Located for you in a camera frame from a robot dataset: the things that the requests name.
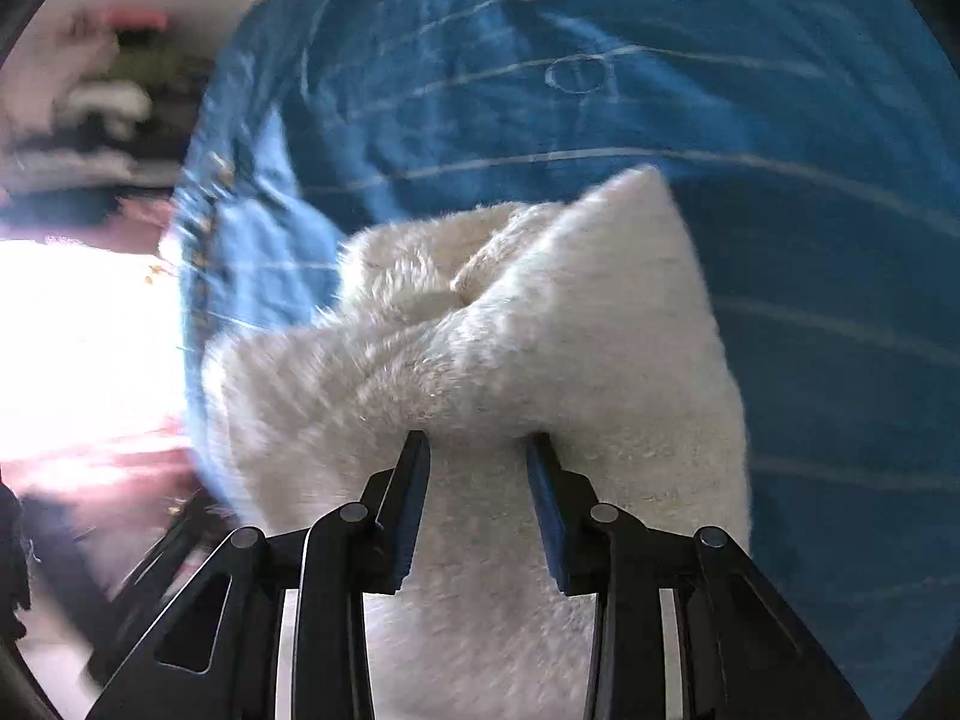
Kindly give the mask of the white fluffy fleece garment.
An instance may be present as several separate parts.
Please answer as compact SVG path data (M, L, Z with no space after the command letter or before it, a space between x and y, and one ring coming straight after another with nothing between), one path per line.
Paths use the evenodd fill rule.
M366 606L382 718L576 718L594 608L547 569L524 444L646 525L750 536L742 398L664 177L353 236L311 325L206 353L218 483L267 533L309 527L430 441L412 572Z

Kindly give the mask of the blue striped bed sheet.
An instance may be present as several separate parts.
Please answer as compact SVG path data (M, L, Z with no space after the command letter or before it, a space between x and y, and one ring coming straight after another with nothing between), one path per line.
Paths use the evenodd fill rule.
M224 330L376 223L651 163L747 406L758 562L878 718L958 626L958 76L911 0L262 0L176 224L187 429Z

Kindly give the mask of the pile of clothes on shelf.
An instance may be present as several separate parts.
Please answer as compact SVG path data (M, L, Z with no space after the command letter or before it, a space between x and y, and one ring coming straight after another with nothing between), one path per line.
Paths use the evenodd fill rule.
M2 64L2 226L98 226L169 202L212 70L154 8L32 21Z

